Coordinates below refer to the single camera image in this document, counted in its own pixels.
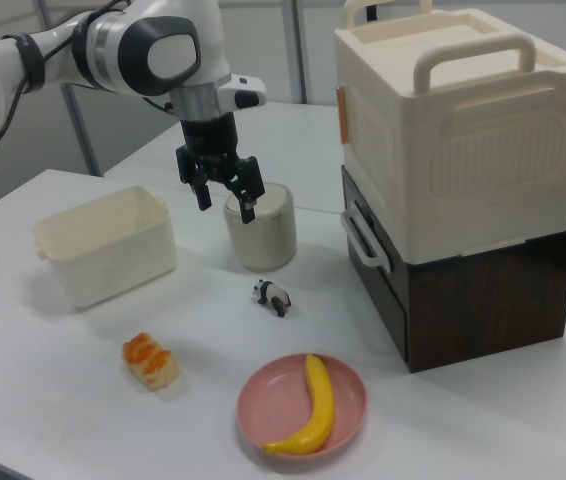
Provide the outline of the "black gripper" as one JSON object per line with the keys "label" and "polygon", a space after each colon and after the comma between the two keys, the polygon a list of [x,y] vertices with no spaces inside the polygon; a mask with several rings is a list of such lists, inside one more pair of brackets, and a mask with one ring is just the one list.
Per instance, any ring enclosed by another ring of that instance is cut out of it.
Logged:
{"label": "black gripper", "polygon": [[254,156],[238,158],[234,114],[226,113],[204,121],[182,120],[181,128],[185,144],[176,150],[179,178],[190,186],[198,208],[205,211],[212,206],[204,169],[204,166],[212,166],[222,175],[226,189],[238,200],[242,222],[252,222],[254,207],[265,194],[265,187],[257,159]]}

